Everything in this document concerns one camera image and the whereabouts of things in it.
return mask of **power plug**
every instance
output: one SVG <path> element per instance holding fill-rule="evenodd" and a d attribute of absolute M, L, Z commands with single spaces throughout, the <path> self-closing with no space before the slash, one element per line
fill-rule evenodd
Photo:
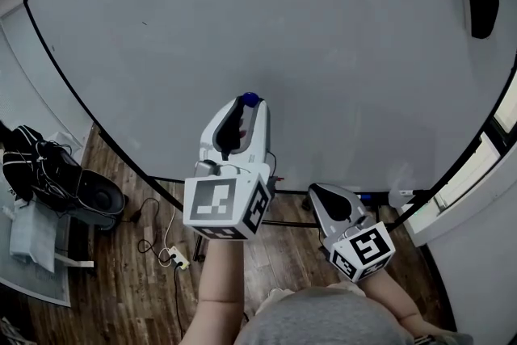
<path fill-rule="evenodd" d="M 179 265 L 179 268 L 182 271 L 184 271 L 191 265 L 190 262 L 185 258 L 185 256 L 183 256 L 179 252 L 176 246 L 172 246 L 167 252 L 169 253 L 170 258 L 173 259 L 174 262 Z"/>

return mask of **blue ball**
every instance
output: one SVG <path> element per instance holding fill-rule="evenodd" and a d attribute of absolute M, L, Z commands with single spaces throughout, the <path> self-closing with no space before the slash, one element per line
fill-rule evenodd
<path fill-rule="evenodd" d="M 248 107 L 255 108 L 256 105 L 260 102 L 260 98 L 254 92 L 246 92 L 242 95 L 242 102 Z"/>

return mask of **t-shirt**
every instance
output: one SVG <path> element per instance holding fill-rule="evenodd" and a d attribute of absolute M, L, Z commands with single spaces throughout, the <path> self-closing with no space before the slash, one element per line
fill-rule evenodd
<path fill-rule="evenodd" d="M 469 345 L 468 335 L 418 342 Z M 309 288 L 270 305 L 246 324 L 237 345 L 410 345 L 413 337 L 382 305 L 332 288 Z"/>

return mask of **white cube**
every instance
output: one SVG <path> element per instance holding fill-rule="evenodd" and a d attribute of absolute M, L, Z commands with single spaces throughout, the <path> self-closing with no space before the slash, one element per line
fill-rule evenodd
<path fill-rule="evenodd" d="M 199 177 L 185 180 L 183 224 L 206 238 L 254 238 L 271 202 L 261 174 Z"/>
<path fill-rule="evenodd" d="M 381 222 L 334 243 L 330 262 L 352 282 L 358 282 L 385 267 L 394 253 L 395 246 Z"/>

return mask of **wooden floor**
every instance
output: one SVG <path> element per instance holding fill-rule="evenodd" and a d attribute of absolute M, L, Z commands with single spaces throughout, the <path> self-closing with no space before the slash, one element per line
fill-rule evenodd
<path fill-rule="evenodd" d="M 156 248 L 162 248 L 172 206 L 129 169 L 96 133 L 90 137 L 84 164 L 112 179 L 129 196 L 126 219 L 147 197 L 159 200 L 157 221 L 153 221 L 155 207 L 149 203 L 136 225 L 121 223 L 109 234 L 95 234 L 91 258 L 96 263 L 96 272 L 69 271 L 71 309 L 14 291 L 2 294 L 2 301 L 4 304 L 9 301 L 16 315 L 25 317 L 20 322 L 25 326 L 25 335 L 38 343 L 178 343 L 173 268 L 161 267 L 151 252 L 137 251 L 140 239 L 153 240 L 155 235 Z M 183 199 L 183 185 L 163 185 Z M 278 195 L 268 218 L 313 221 L 312 213 L 303 211 L 300 205 L 300 196 Z M 381 217 L 392 221 L 392 210 L 383 210 Z M 86 246 L 88 232 L 84 225 L 76 223 L 71 233 L 69 255 L 73 257 Z M 413 247 L 403 228 L 392 233 L 392 237 L 397 253 L 389 265 L 389 273 L 413 297 L 424 318 L 450 326 L 451 321 L 444 317 L 447 303 L 440 299 L 420 250 Z M 191 258 L 195 235 L 182 226 L 181 212 L 176 212 L 168 244 L 177 246 Z M 337 282 L 339 274 L 325 261 L 319 246 L 315 229 L 263 225 L 258 239 L 245 244 L 246 313 L 251 317 L 273 287 L 296 291 Z M 188 326 L 195 312 L 201 268 L 201 264 L 192 263 L 187 271 L 179 273 L 179 316 L 183 327 Z"/>

